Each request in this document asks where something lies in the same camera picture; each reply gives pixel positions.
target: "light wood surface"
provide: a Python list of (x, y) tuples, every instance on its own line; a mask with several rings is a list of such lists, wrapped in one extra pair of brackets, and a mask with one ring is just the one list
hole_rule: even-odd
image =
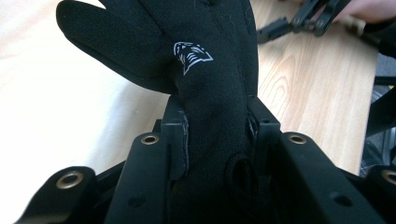
[[(137, 87), (70, 44), (56, 24), (58, 2), (0, 2), (0, 223), (16, 221), (55, 172), (84, 165), (99, 174), (123, 161), (166, 104), (167, 95)], [(259, 27), (298, 8), (252, 5)], [(336, 165), (357, 173), (375, 50), (335, 24), (321, 38), (288, 35), (259, 53), (259, 96), (282, 131), (310, 135)]]

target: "glove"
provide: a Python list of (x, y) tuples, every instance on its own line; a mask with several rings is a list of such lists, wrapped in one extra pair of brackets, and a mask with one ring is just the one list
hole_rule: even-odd
[(249, 161), (247, 95), (258, 56), (248, 0), (103, 0), (57, 7), (67, 39), (144, 88), (178, 94), (189, 121), (190, 169), (172, 189), (173, 223), (262, 220)]

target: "black sleeve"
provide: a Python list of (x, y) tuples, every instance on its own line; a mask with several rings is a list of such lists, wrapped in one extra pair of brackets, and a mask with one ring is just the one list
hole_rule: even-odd
[(396, 21), (366, 24), (364, 34), (379, 40), (379, 52), (396, 58)]

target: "printed white emblem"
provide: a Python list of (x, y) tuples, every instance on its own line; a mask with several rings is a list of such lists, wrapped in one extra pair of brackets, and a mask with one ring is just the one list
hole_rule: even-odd
[(196, 63), (213, 61), (212, 56), (204, 48), (188, 42), (177, 42), (174, 45), (174, 54), (184, 65), (184, 76)]

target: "logo on glove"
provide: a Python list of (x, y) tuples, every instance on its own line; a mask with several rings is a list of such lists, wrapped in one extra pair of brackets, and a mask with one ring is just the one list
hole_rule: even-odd
[(174, 45), (174, 54), (184, 65), (184, 76), (196, 63), (213, 61), (212, 56), (204, 48), (188, 42), (177, 42)]

